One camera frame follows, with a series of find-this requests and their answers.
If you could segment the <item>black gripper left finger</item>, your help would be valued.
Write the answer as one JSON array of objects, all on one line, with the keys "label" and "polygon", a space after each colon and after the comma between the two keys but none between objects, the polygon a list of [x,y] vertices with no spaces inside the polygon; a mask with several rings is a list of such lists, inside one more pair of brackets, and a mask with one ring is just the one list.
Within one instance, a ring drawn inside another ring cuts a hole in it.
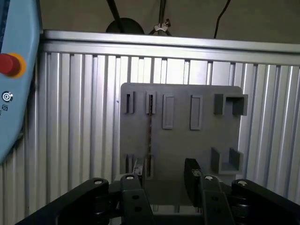
[{"label": "black gripper left finger", "polygon": [[19,222],[20,225],[108,225],[121,218],[123,225],[153,225],[150,203],[142,187],[144,160],[135,161],[132,173],[109,183],[103,178],[85,181]]}]

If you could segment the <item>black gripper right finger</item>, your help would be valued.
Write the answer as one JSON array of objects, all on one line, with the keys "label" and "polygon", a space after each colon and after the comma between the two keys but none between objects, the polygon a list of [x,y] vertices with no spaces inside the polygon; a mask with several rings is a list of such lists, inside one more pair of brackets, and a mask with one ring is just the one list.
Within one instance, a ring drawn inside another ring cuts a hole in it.
[{"label": "black gripper right finger", "polygon": [[227,185],[202,173],[198,162],[186,158],[184,184],[206,225],[298,225],[300,206],[257,183],[237,179]]}]

